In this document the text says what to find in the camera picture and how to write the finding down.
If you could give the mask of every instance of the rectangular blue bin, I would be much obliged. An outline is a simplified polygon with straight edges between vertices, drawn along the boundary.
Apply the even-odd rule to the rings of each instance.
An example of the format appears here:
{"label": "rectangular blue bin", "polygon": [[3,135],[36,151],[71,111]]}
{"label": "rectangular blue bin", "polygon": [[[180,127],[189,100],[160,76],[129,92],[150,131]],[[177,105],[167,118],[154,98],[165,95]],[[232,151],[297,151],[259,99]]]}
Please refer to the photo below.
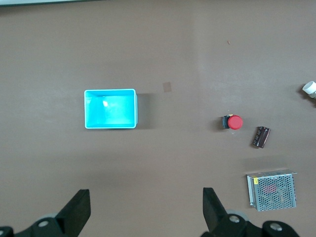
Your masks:
{"label": "rectangular blue bin", "polygon": [[85,128],[135,128],[137,123],[137,95],[134,89],[84,92]]}

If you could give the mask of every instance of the white bottle cap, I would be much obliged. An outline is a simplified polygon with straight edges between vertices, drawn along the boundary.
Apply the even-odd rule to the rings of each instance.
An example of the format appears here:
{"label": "white bottle cap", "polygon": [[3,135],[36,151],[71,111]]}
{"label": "white bottle cap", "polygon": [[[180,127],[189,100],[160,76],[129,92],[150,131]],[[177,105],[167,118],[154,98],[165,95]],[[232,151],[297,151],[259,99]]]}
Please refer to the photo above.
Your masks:
{"label": "white bottle cap", "polygon": [[310,81],[303,87],[303,91],[305,91],[307,94],[313,94],[316,92],[316,83],[314,81]]}

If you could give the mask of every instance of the perforated metal grille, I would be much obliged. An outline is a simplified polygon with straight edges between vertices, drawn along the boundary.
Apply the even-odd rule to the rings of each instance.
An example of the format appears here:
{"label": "perforated metal grille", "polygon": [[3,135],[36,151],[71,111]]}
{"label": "perforated metal grille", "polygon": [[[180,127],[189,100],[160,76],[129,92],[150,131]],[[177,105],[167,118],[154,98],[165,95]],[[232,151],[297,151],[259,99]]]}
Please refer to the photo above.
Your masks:
{"label": "perforated metal grille", "polygon": [[256,188],[258,211],[296,206],[292,175],[260,178]]}

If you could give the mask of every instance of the silver screw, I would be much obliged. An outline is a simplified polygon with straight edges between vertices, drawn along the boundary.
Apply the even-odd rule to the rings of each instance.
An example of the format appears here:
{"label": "silver screw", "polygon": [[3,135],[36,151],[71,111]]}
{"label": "silver screw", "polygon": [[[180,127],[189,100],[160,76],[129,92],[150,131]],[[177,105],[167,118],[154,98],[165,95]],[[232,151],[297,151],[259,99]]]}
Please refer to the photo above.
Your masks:
{"label": "silver screw", "polygon": [[282,227],[278,223],[271,223],[270,228],[275,231],[281,231]]}
{"label": "silver screw", "polygon": [[48,221],[42,221],[39,223],[39,227],[44,227],[48,225]]}
{"label": "silver screw", "polygon": [[230,216],[229,220],[234,223],[238,223],[240,221],[240,219],[236,216]]}

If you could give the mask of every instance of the metal power supply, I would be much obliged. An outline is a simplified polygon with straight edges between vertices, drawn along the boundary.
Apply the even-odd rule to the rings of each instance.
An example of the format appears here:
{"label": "metal power supply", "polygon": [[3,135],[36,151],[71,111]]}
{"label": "metal power supply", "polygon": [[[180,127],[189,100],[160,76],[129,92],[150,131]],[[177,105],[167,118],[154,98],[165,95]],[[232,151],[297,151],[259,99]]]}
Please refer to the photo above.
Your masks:
{"label": "metal power supply", "polygon": [[293,174],[289,169],[247,174],[250,205],[258,211],[296,207]]}

